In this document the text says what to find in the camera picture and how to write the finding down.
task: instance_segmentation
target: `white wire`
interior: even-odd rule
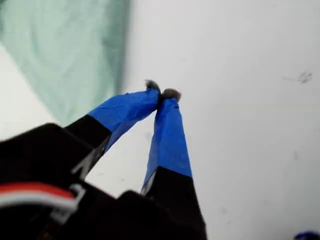
[[[66,211],[77,210],[77,201],[39,191],[19,191],[0,194],[0,208],[7,208],[17,205],[45,205]]]

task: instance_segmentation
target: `cable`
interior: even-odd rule
[[[40,182],[0,185],[0,209],[26,204],[45,205],[74,212],[78,202],[71,192]]]

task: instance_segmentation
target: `white backdrop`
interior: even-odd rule
[[[316,0],[131,1],[123,92],[142,90],[144,79],[182,92],[210,239],[320,231],[319,26]],[[3,50],[0,111],[1,136],[53,121]],[[153,118],[87,180],[114,196],[140,191]]]

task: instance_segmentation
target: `blue tape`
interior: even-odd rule
[[[157,167],[192,178],[182,116],[175,98],[165,99],[156,113],[143,186]]]
[[[136,122],[143,120],[157,109],[159,92],[146,91],[114,96],[91,112],[91,117],[109,129],[112,134],[105,148],[107,151]]]

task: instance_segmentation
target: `green cloth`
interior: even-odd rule
[[[5,0],[1,4],[1,41],[62,125],[116,94],[127,10],[126,0]]]

